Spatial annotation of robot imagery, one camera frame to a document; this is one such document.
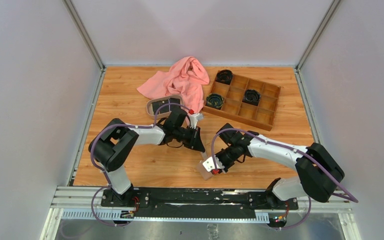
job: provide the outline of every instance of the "wooden tray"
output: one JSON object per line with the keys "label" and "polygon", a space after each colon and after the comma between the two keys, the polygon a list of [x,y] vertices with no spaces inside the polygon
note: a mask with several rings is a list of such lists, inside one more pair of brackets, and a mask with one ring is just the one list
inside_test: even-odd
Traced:
{"label": "wooden tray", "polygon": [[[261,94],[258,106],[242,102],[245,90],[248,89]],[[230,85],[214,80],[209,91],[209,94],[219,94],[224,98],[221,110],[206,105],[202,110],[270,131],[273,128],[280,91],[281,87],[278,85],[234,74]]]}

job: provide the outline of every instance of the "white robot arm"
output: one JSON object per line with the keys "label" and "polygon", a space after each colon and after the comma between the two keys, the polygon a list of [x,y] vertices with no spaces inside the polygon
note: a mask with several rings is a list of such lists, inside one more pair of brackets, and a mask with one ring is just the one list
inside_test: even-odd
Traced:
{"label": "white robot arm", "polygon": [[[182,127],[186,117],[189,118],[190,125]],[[112,189],[117,194],[123,195],[133,188],[126,174],[124,162],[134,146],[165,145],[172,140],[177,140],[186,148],[205,153],[200,137],[201,129],[197,126],[197,122],[201,119],[203,119],[201,113],[188,116],[187,112],[180,108],[173,109],[168,118],[160,120],[155,126],[135,126],[114,118],[105,128],[117,127],[98,135],[98,140],[94,139],[90,143],[89,151],[91,152],[95,144],[94,158],[105,170]]]}
{"label": "white robot arm", "polygon": [[[220,131],[232,128],[227,123]],[[228,147],[215,154],[215,161],[211,156],[199,163],[197,169],[204,179],[226,173],[241,156],[264,158],[298,173],[296,177],[277,178],[268,186],[267,190],[275,196],[278,203],[303,196],[310,196],[318,202],[325,203],[336,189],[336,184],[302,153],[314,157],[338,182],[345,176],[328,151],[318,143],[313,143],[311,146],[292,145],[272,140],[257,132],[248,132],[257,137],[238,131],[225,131],[219,135]]]}

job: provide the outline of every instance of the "white wall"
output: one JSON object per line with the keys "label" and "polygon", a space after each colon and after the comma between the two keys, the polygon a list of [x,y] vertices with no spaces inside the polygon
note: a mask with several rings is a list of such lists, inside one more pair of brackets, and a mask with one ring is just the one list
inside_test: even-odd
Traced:
{"label": "white wall", "polygon": [[0,240],[39,238],[98,77],[61,0],[0,0]]}
{"label": "white wall", "polygon": [[74,0],[102,60],[297,64],[332,0]]}
{"label": "white wall", "polygon": [[303,78],[322,141],[360,200],[362,239],[384,239],[384,1],[344,0]]}

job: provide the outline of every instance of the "pink towel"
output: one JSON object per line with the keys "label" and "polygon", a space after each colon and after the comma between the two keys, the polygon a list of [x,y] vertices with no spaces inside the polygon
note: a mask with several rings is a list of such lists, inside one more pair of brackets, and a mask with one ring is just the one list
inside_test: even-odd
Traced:
{"label": "pink towel", "polygon": [[142,86],[139,93],[149,99],[180,94],[186,107],[199,113],[204,106],[202,85],[210,83],[207,71],[193,56],[180,59],[168,72],[158,71]]}

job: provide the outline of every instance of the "wooden surface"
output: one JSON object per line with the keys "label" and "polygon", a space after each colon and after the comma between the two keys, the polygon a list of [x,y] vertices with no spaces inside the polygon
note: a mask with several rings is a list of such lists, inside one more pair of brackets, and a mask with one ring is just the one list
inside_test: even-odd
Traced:
{"label": "wooden surface", "polygon": [[[74,180],[75,186],[103,186],[106,180],[91,164],[88,146],[91,140],[113,118],[125,123],[149,125],[153,122],[146,114],[148,98],[136,88],[152,77],[156,71],[169,67],[109,67],[91,121],[85,147]],[[234,74],[281,86],[276,117],[271,131],[265,131],[204,112],[198,122],[201,139],[207,152],[215,133],[226,123],[233,127],[252,130],[268,138],[295,145],[313,143],[303,101],[294,71],[291,67],[206,67],[209,85],[203,86],[204,95],[210,91],[217,71],[230,69]],[[226,145],[218,139],[215,152]],[[266,188],[275,178],[289,178],[296,173],[278,163],[262,158],[247,157],[245,163],[236,163],[227,174],[220,174],[204,181],[196,166],[201,154],[184,147],[140,145],[135,146],[125,162],[128,177],[136,187],[188,187],[188,188]]]}

